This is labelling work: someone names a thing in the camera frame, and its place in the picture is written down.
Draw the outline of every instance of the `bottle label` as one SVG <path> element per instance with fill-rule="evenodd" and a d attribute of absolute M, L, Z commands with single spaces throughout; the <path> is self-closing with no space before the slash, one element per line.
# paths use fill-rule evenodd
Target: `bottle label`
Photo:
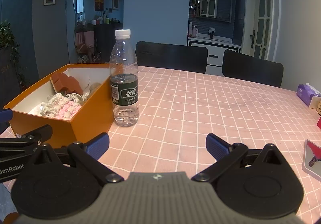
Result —
<path fill-rule="evenodd" d="M 111 82 L 110 85 L 114 104 L 126 106 L 138 101 L 138 80 L 131 83 Z"/>

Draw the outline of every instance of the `drawer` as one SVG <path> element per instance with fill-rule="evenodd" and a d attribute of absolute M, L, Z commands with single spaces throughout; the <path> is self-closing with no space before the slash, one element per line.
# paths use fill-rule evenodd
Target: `drawer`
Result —
<path fill-rule="evenodd" d="M 205 74 L 207 74 L 207 75 L 224 76 L 222 74 L 222 67 L 218 67 L 218 66 L 206 66 Z"/>
<path fill-rule="evenodd" d="M 202 47 L 207 48 L 207 51 L 208 51 L 207 64 L 208 65 L 222 66 L 224 51 L 226 49 L 228 49 L 228 47 L 219 47 L 219 46 L 214 46 L 214 45 L 197 44 L 194 42 L 191 45 L 192 46 L 202 46 Z"/>

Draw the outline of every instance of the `white bottle cap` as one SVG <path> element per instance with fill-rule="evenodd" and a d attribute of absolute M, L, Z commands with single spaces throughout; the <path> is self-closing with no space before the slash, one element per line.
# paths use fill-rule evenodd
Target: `white bottle cap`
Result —
<path fill-rule="evenodd" d="M 130 29 L 115 30 L 116 39 L 128 39 L 130 38 Z"/>

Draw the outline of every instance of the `pink checkered tablecloth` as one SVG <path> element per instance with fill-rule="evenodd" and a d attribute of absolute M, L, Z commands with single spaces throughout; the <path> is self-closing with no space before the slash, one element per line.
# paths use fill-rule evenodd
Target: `pink checkered tablecloth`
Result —
<path fill-rule="evenodd" d="M 124 178 L 134 172 L 185 171 L 192 177 L 215 162 L 208 133 L 251 149 L 274 143 L 304 187 L 298 211 L 307 224 L 321 216 L 321 182 L 302 171 L 306 139 L 321 146 L 320 116 L 293 91 L 248 81 L 171 69 L 139 67 L 135 126 L 109 131 L 99 161 Z M 11 129 L 2 135 L 13 137 Z M 11 189 L 13 182 L 5 185 Z"/>

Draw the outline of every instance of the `black planter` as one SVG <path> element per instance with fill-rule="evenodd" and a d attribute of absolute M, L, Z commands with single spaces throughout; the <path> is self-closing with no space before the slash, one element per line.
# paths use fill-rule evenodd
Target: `black planter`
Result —
<path fill-rule="evenodd" d="M 10 48 L 0 48 L 0 109 L 21 93 L 17 73 L 10 61 Z M 7 124 L 0 124 L 0 133 Z"/>

